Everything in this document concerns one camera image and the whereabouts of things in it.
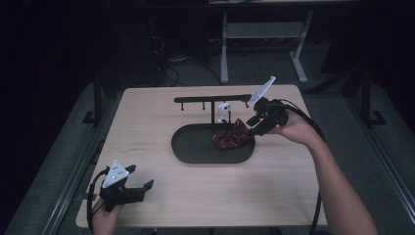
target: crumpled red cloth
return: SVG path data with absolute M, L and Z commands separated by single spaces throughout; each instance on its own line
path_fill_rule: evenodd
M 219 149 L 237 149 L 247 144 L 250 137 L 245 135 L 247 127 L 240 120 L 237 119 L 232 127 L 221 133 L 213 136 L 213 142 Z

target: black tray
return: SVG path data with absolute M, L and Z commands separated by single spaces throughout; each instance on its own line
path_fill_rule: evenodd
M 240 164 L 249 159 L 255 147 L 252 138 L 238 149 L 221 150 L 213 136 L 226 129 L 224 124 L 188 124 L 180 127 L 171 138 L 171 147 L 178 160 L 185 164 Z

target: black cable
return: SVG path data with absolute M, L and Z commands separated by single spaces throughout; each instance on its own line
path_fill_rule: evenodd
M 209 66 L 204 65 L 204 64 L 199 64 L 199 63 L 191 63 L 191 64 L 179 64 L 179 65 L 171 65 L 171 67 L 177 67 L 177 66 L 200 66 L 200 67 L 205 67 L 206 69 L 210 70 L 211 73 L 214 75 L 214 77 L 216 78 L 217 82 L 219 82 L 219 85 L 222 85 L 222 82 L 220 81 L 219 76 L 216 74 L 216 72 L 211 69 Z
M 286 101 L 289 102 L 290 104 L 293 104 L 290 101 L 287 100 L 280 100 L 280 101 Z M 301 116 L 308 124 L 311 125 L 311 127 L 314 128 L 314 130 L 317 132 L 317 134 L 324 140 L 326 141 L 323 132 L 321 131 L 320 127 L 317 125 L 317 123 L 311 119 L 308 115 L 305 114 L 305 112 L 303 112 L 300 108 L 298 108 L 296 105 L 293 104 L 293 106 L 290 105 L 286 105 L 286 104 L 269 104 L 269 105 L 265 105 L 267 107 L 282 107 L 285 108 L 287 110 L 293 111 L 294 113 L 298 114 L 299 116 Z M 317 202 L 316 202 L 316 206 L 315 206 L 315 211 L 314 211 L 314 217 L 313 220 L 311 222 L 311 226 L 310 226 L 310 230 L 308 232 L 309 235 L 313 234 L 315 232 L 315 228 L 317 227 L 317 222 L 318 222 L 318 217 L 320 215 L 320 210 L 321 210 L 321 194 L 320 191 L 318 191 L 318 195 L 317 195 Z
M 101 209 L 103 206 L 104 206 L 104 204 L 105 204 L 105 202 L 103 203 L 103 204 L 101 204 L 100 205 L 100 207 L 98 207 L 93 213 L 92 213 L 92 216 L 94 216 L 95 215 L 95 213 L 97 213 L 98 212 L 98 210 L 99 209 Z
M 143 229 L 141 230 L 141 232 L 140 232 L 140 234 L 139 234 L 139 235 L 143 234 L 144 230 L 146 230 L 146 229 L 145 229 L 145 228 L 143 228 Z
M 173 69 L 173 68 L 171 68 L 171 67 L 166 67 L 165 68 L 166 70 L 170 70 L 170 71 L 173 71 L 175 74 L 176 74 L 176 76 L 177 76 L 177 78 L 174 80 L 174 82 L 173 83 L 171 83 L 171 78 L 167 75 L 167 74 L 165 74 L 164 73 L 164 76 L 167 78 L 167 81 L 165 82 L 165 86 L 167 86 L 167 82 L 169 81 L 169 83 L 170 83 L 170 87 L 173 87 L 173 86 L 175 86 L 177 83 L 179 83 L 179 79 L 180 79 L 180 74 L 179 74 L 179 72 L 177 71 L 177 70 L 175 70 L 175 69 Z
M 92 198 L 94 196 L 94 189 L 95 189 L 95 183 L 97 182 L 98 178 L 102 175 L 108 174 L 110 171 L 110 168 L 107 167 L 106 169 L 102 170 L 95 176 L 92 183 L 89 185 L 89 191 L 88 191 L 88 199 L 86 201 L 86 219 L 88 221 L 88 227 L 91 230 L 91 233 L 94 233 L 93 227 L 92 227 L 92 216 L 94 215 L 92 213 Z

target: desk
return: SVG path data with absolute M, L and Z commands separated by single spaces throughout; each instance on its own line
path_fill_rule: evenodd
M 250 94 L 259 86 L 127 89 L 97 163 L 94 177 L 118 160 L 137 165 L 127 188 L 155 179 L 142 203 L 126 205 L 119 226 L 220 227 L 311 224 L 318 184 L 307 149 L 279 135 L 256 137 L 252 156 L 241 164 L 184 164 L 174 157 L 171 137 L 181 126 L 210 123 L 209 106 L 173 102 L 183 96 Z M 287 99 L 306 112 L 294 85 L 271 86 L 267 98 Z M 229 102 L 232 119 L 254 115 L 245 103 Z M 97 183 L 95 192 L 99 192 Z M 86 201 L 76 224 L 87 227 Z M 324 212 L 319 224 L 327 224 Z

